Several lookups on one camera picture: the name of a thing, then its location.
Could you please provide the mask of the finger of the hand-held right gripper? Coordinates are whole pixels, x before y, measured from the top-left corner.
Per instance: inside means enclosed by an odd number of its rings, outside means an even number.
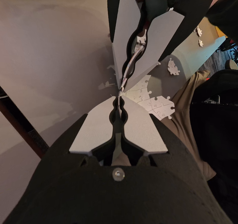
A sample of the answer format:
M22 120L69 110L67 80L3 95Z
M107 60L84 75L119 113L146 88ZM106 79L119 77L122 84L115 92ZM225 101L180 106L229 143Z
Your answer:
M147 73L159 65L159 58L171 41L185 16L168 11L154 18L147 30L147 43L135 52L122 80L122 92L135 86Z
M123 78L123 65L127 60L127 51L131 54L129 55L129 59L134 55L136 39L132 40L132 45L127 45L130 37L138 27L140 17L141 13L136 0L119 1L114 40L112 42L115 75L119 89Z

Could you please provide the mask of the person's right forearm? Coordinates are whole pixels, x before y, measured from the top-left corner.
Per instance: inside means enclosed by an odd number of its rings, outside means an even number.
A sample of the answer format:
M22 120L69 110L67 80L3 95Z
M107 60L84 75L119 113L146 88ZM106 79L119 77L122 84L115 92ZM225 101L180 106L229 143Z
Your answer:
M238 42L238 0L218 0L205 16L227 37Z

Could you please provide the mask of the wooden-edged white table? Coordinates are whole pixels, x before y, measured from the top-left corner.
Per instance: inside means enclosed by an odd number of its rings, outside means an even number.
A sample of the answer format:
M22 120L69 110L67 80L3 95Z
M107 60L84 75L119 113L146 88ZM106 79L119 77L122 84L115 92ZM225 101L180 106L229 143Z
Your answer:
M0 223L23 195L49 146L0 88Z

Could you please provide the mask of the tan mesh office chair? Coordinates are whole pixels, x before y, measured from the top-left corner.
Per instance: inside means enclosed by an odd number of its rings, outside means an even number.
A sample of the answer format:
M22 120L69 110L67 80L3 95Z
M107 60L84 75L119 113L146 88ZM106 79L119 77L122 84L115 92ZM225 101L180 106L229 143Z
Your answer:
M238 65L232 59L225 62L225 69L238 70Z

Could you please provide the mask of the person's tan trouser leg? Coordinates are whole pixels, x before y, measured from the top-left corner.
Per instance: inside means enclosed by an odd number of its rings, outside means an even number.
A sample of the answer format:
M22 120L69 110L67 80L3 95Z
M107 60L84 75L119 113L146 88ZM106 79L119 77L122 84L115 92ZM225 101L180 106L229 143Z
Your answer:
M195 74L192 75L192 77L171 99L175 105L175 112L171 115L172 118L163 118L161 120L161 122L168 127L168 129L170 129L187 147L189 152L194 157L206 181L213 178L216 175L216 172L207 162L200 158L198 147L192 132L189 112L195 89L203 84L209 75L209 70L195 72Z

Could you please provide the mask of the white puzzle pieces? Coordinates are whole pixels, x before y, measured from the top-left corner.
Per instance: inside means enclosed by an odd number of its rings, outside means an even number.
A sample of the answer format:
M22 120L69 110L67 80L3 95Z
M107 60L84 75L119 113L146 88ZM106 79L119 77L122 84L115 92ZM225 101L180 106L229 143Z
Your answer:
M159 67L172 76L184 73L193 74L205 61L203 41L201 40L202 31L197 26L193 32L162 62L156 62L147 69L145 67L140 76L148 74L153 68Z

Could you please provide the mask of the partly built white puzzle ball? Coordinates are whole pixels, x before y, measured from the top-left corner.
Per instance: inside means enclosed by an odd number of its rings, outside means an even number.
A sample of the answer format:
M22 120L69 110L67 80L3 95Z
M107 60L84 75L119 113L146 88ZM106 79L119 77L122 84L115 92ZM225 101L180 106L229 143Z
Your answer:
M148 90L147 86L151 75L145 75L139 82L132 86L131 89L126 89L126 85L129 82L129 75L131 75L132 65L143 50L144 45L136 47L135 53L127 64L119 89L119 97L125 96L132 100L143 107L148 113L153 114L158 120L162 120L165 117L171 119L171 115L175 112L175 109L174 103L170 100L170 97L150 97L152 91Z

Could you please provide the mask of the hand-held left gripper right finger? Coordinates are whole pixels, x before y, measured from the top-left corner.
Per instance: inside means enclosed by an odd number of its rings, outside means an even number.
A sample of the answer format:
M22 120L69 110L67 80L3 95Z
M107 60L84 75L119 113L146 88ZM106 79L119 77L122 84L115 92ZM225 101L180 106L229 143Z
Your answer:
M121 148L127 156L164 154L168 149L150 114L125 96L120 97Z

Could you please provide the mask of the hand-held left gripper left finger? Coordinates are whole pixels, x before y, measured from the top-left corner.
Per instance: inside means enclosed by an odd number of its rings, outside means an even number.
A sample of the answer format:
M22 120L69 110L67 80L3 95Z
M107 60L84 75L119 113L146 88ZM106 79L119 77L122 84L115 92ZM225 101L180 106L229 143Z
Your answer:
M115 113L117 97L103 101L86 116L69 152L102 156L106 154L106 143L113 140L114 128L112 115Z

